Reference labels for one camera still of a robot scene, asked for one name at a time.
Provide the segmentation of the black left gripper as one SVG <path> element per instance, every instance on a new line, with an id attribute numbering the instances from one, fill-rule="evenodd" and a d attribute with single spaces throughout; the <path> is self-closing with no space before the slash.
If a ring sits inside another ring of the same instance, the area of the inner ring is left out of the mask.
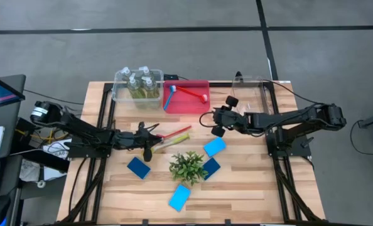
<path id="1" fill-rule="evenodd" d="M 114 149 L 134 149 L 134 148 L 144 148 L 143 159 L 145 162 L 150 162 L 153 153 L 151 148 L 157 144 L 157 142 L 162 142 L 163 137 L 157 134 L 152 134 L 148 130 L 138 130 L 145 133 L 146 140 L 142 144 L 134 143 L 133 135 L 136 133 L 132 132 L 121 132 L 120 130 L 115 130 L 112 133 L 112 147 Z"/>

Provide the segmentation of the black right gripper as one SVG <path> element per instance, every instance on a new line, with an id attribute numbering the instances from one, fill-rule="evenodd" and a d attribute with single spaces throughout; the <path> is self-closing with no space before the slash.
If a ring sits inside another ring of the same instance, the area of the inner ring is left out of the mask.
<path id="1" fill-rule="evenodd" d="M 236 99 L 235 97 L 229 95 L 226 98 L 225 103 L 229 107 L 236 107 L 237 104 L 239 103 L 239 100 Z M 244 123 L 243 126 L 231 126 L 230 125 L 230 122 L 231 122 L 230 115 L 232 113 L 237 113 L 237 112 L 234 112 L 230 109 L 223 109 L 223 108 L 215 108 L 214 109 L 213 121 L 215 123 L 215 127 L 213 127 L 212 130 L 211 130 L 211 133 L 214 136 L 223 137 L 224 134 L 225 134 L 225 129 L 224 128 L 226 128 L 230 131 L 231 130 L 236 130 L 236 131 L 239 131 L 239 132 L 247 132 L 247 119 L 246 119 L 246 117 L 244 117 L 245 123 Z"/>

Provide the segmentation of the blue scrub sponge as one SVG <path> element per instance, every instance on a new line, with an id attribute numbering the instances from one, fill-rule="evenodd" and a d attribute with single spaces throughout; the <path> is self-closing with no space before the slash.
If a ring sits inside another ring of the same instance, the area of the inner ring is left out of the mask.
<path id="1" fill-rule="evenodd" d="M 221 137 L 217 137 L 204 145 L 203 149 L 209 157 L 216 155 L 227 147 L 225 141 Z"/>
<path id="2" fill-rule="evenodd" d="M 183 185 L 178 185 L 174 194 L 169 200 L 169 206 L 180 212 L 188 200 L 191 190 Z"/>
<path id="3" fill-rule="evenodd" d="M 216 171 L 220 169 L 219 163 L 214 159 L 210 158 L 204 165 L 203 170 L 207 172 L 203 178 L 205 181 L 208 180 Z"/>
<path id="4" fill-rule="evenodd" d="M 145 179 L 151 171 L 151 168 L 137 157 L 133 157 L 133 159 L 128 163 L 127 168 L 142 180 Z"/>

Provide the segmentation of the green dish brush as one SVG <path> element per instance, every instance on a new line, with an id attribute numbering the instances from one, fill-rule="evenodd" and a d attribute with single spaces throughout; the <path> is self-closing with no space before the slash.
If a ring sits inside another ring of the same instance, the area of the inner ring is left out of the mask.
<path id="1" fill-rule="evenodd" d="M 179 144 L 179 143 L 181 143 L 181 142 L 183 142 L 183 141 L 185 141 L 185 140 L 187 140 L 187 139 L 190 139 L 190 135 L 189 135 L 189 133 L 186 133 L 186 134 L 184 134 L 184 135 L 182 135 L 182 136 L 180 136 L 180 137 L 178 137 L 178 138 L 176 138 L 176 139 L 173 139 L 173 140 L 171 140 L 171 141 L 169 141 L 169 142 L 167 142 L 167 143 L 159 144 L 159 145 L 153 146 L 153 147 L 151 148 L 151 152 L 152 152 L 152 153 L 155 153 L 156 151 L 158 151 L 158 150 L 160 150 L 160 149 L 166 148 L 166 147 L 168 147 L 168 146 L 172 146 L 172 145 Z"/>

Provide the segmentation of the red white-bristle brush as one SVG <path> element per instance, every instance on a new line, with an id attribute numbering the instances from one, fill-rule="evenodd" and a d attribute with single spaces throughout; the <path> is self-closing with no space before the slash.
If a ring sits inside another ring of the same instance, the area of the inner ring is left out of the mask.
<path id="1" fill-rule="evenodd" d="M 182 129 L 179 129 L 179 130 L 177 130 L 175 132 L 172 132 L 170 134 L 167 134 L 167 135 L 157 134 L 157 136 L 161 137 L 162 139 L 168 139 L 168 138 L 171 138 L 175 135 L 179 135 L 179 134 L 181 134 L 181 133 L 183 133 L 183 132 L 185 132 L 185 131 L 187 131 L 191 128 L 192 128 L 192 126 L 186 126 L 186 127 L 183 127 Z"/>
<path id="2" fill-rule="evenodd" d="M 206 94 L 198 94 L 196 92 L 193 92 L 191 90 L 185 89 L 185 88 L 180 87 L 180 86 L 176 86 L 176 89 L 181 91 L 181 92 L 184 92 L 186 94 L 198 97 L 200 99 L 201 103 L 206 103 L 208 101 L 208 96 Z"/>

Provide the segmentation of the clear soap pump bottle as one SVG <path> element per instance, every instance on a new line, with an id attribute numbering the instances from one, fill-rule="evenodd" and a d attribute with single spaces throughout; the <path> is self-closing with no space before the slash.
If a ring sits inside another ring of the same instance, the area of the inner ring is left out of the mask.
<path id="1" fill-rule="evenodd" d="M 143 88 L 146 91 L 146 96 L 149 99 L 157 99 L 159 97 L 159 89 L 156 82 L 151 77 L 141 77 Z"/>
<path id="2" fill-rule="evenodd" d="M 120 76 L 121 76 L 121 80 L 125 81 L 125 82 L 128 82 L 129 78 L 132 74 L 132 71 L 129 69 L 129 67 L 124 67 L 123 69 L 121 69 L 119 71 L 119 73 L 120 73 Z"/>
<path id="3" fill-rule="evenodd" d="M 132 73 L 127 82 L 128 90 L 134 99 L 144 99 L 146 97 L 141 82 L 136 78 L 136 74 Z"/>
<path id="4" fill-rule="evenodd" d="M 142 78 L 149 78 L 151 81 L 154 81 L 154 74 L 147 66 L 139 67 L 139 70 L 143 73 Z"/>

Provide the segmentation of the blue white-bristle brush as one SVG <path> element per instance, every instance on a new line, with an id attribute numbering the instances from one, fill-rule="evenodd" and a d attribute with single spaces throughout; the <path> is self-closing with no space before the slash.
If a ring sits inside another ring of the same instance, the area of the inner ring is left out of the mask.
<path id="1" fill-rule="evenodd" d="M 168 105 L 170 104 L 170 101 L 171 101 L 171 98 L 173 96 L 173 94 L 176 92 L 176 86 L 175 85 L 171 85 L 170 86 L 170 94 L 165 102 L 165 105 L 163 107 L 164 110 L 166 110 L 168 108 Z"/>

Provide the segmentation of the clear plastic organizer bin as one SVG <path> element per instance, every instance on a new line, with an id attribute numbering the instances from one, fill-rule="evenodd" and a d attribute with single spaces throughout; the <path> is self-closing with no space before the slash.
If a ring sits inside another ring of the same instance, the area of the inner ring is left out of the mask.
<path id="1" fill-rule="evenodd" d="M 239 100 L 235 111 L 273 114 L 273 105 L 269 89 L 261 77 L 235 77 L 232 81 L 231 96 Z"/>

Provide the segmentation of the red plastic tray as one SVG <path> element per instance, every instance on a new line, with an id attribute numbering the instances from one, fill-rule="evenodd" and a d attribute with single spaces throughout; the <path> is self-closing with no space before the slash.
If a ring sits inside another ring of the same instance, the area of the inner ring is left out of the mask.
<path id="1" fill-rule="evenodd" d="M 173 94 L 168 108 L 168 114 L 202 114 L 210 108 L 210 86 L 207 80 L 167 80 L 163 84 L 163 107 L 170 94 L 170 86 L 180 86 L 198 94 L 206 94 L 208 101 L 201 103 L 198 97 L 179 90 Z"/>

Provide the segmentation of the green plant in white pot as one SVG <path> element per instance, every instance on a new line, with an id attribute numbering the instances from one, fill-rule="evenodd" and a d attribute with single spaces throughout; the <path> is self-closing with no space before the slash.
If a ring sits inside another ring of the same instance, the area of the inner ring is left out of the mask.
<path id="1" fill-rule="evenodd" d="M 179 181 L 183 185 L 193 186 L 200 183 L 208 175 L 203 167 L 203 154 L 194 151 L 185 154 L 174 154 L 169 171 L 173 181 Z"/>

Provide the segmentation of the clear rectangular plastic bin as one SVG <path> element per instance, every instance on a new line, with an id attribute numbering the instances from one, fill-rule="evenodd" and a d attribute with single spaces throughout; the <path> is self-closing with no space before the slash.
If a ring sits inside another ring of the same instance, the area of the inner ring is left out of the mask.
<path id="1" fill-rule="evenodd" d="M 136 78 L 141 82 L 143 88 L 143 81 L 141 77 L 143 76 L 142 71 L 139 69 L 130 69 L 132 73 L 136 74 Z M 138 109 L 157 109 L 162 104 L 163 98 L 163 82 L 164 73 L 158 69 L 150 69 L 154 74 L 154 81 L 157 84 L 159 89 L 159 97 L 157 99 L 149 99 L 147 96 L 144 99 L 134 99 L 132 98 L 128 87 L 127 82 L 121 80 L 119 71 L 116 72 L 114 77 L 114 85 L 112 89 L 112 99 L 119 103 L 134 104 Z"/>

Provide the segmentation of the white plastic bag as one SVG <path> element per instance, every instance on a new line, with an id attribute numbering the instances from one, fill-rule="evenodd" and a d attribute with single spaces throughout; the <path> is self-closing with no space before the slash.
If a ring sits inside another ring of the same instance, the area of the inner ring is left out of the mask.
<path id="1" fill-rule="evenodd" d="M 55 141 L 51 144 L 44 145 L 42 150 L 56 157 L 67 159 L 69 147 L 64 145 L 65 142 L 70 142 L 71 139 L 63 141 Z M 67 174 L 56 169 L 52 169 L 41 164 L 34 163 L 28 160 L 22 160 L 21 171 L 19 178 L 26 182 L 50 181 L 66 176 Z"/>

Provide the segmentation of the dark grey desk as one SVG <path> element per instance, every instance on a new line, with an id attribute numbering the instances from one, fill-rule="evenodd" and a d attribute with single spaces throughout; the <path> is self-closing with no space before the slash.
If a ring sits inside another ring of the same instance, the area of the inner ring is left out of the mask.
<path id="1" fill-rule="evenodd" d="M 0 77 L 0 80 L 23 94 L 26 76 L 23 74 Z M 6 223 L 4 226 L 17 226 L 17 220 L 21 212 L 19 173 L 21 169 L 22 156 L 12 155 L 14 151 L 13 138 L 18 122 L 18 113 L 21 102 L 4 105 L 0 107 L 0 126 L 4 126 L 4 137 L 0 148 L 1 179 L 0 196 L 9 195 L 11 204 L 9 206 Z"/>

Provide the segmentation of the black aluminium table frame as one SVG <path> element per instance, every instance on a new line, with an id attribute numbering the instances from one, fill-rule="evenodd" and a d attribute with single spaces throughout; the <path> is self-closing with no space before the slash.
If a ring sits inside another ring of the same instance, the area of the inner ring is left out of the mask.
<path id="1" fill-rule="evenodd" d="M 220 169 L 209 179 L 194 185 L 180 211 L 169 201 L 178 182 L 169 171 L 173 156 L 194 151 L 205 154 L 204 145 L 213 140 L 211 116 L 169 114 L 162 108 L 141 110 L 132 102 L 111 99 L 110 82 L 90 82 L 85 95 L 82 119 L 95 126 L 113 125 L 135 131 L 140 122 L 155 125 L 157 134 L 169 134 L 188 127 L 190 138 L 155 153 L 150 172 L 140 179 L 128 163 L 142 151 L 113 151 L 106 161 L 102 183 L 91 194 L 81 222 L 98 224 L 154 223 L 281 223 L 295 218 L 290 196 L 281 204 L 273 161 L 263 137 L 254 138 L 228 131 L 226 148 L 216 154 Z"/>

